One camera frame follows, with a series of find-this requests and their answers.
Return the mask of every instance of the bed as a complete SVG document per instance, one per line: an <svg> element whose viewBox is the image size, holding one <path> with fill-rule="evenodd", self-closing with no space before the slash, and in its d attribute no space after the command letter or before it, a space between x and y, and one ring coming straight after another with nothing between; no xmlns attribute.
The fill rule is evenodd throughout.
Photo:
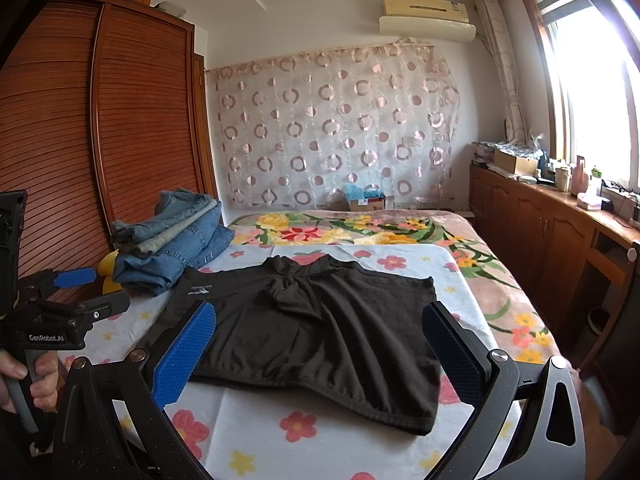
<svg viewBox="0 0 640 480"><path fill-rule="evenodd" d="M500 348L518 361L559 354L529 298L469 223L446 211L335 211L243 216L230 226L235 245L436 244L446 248L475 296Z"/></svg>
<svg viewBox="0 0 640 480"><path fill-rule="evenodd" d="M230 226L234 243L202 272L259 265L288 256L301 265L324 254L366 269L434 277L436 294L487 348L542 362L557 352L552 337L511 275L460 216L443 212L325 211L244 216ZM132 298L130 309L97 324L82 352L60 352L69 367L78 355L92 363L123 359L168 301ZM132 440L135 429L116 402ZM437 464L472 413L442 376L433 431L413 436L348 412L301 390L252 390L189 382L165 409L178 433L216 480L421 480ZM494 470L513 436L520 407L510 414L479 476Z"/></svg>

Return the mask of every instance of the air conditioner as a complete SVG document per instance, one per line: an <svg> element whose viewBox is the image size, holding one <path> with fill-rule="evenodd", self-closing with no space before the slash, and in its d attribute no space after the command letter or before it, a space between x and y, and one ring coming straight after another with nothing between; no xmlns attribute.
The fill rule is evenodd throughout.
<svg viewBox="0 0 640 480"><path fill-rule="evenodd" d="M449 0L384 0L380 34L469 43L476 27L463 4Z"/></svg>

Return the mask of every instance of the printed logo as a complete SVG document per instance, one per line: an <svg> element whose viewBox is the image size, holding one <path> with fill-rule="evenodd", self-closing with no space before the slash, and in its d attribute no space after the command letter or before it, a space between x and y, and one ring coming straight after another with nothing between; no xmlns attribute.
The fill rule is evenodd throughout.
<svg viewBox="0 0 640 480"><path fill-rule="evenodd" d="M36 343L65 343L66 339L62 334L58 334L58 335L29 334L29 341L33 341Z"/></svg>
<svg viewBox="0 0 640 480"><path fill-rule="evenodd" d="M190 296L191 294L208 294L210 288L211 288L211 285L192 286L191 292L187 294L187 296Z"/></svg>

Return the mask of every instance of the black boxer briefs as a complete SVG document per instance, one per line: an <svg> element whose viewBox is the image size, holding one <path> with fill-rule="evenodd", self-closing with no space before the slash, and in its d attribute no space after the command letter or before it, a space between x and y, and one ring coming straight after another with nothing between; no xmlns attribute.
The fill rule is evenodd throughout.
<svg viewBox="0 0 640 480"><path fill-rule="evenodd" d="M204 274L187 268L142 346L196 300L215 306L216 331L192 378L307 388L413 434L431 431L440 364L420 325L433 279L363 269L322 256L286 257Z"/></svg>

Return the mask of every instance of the curtain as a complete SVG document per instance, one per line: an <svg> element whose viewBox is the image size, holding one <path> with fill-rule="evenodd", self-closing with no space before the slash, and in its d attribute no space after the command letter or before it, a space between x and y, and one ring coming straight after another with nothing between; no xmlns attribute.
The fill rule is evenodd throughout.
<svg viewBox="0 0 640 480"><path fill-rule="evenodd" d="M476 0L476 7L502 86L507 140L518 139L527 142L529 139L527 139L524 118L520 109L520 96L518 95L518 85L520 84L518 67L502 9L498 0Z"/></svg>
<svg viewBox="0 0 640 480"><path fill-rule="evenodd" d="M334 208L349 184L396 206L446 199L460 97L430 44L304 52L216 70L227 200Z"/></svg>

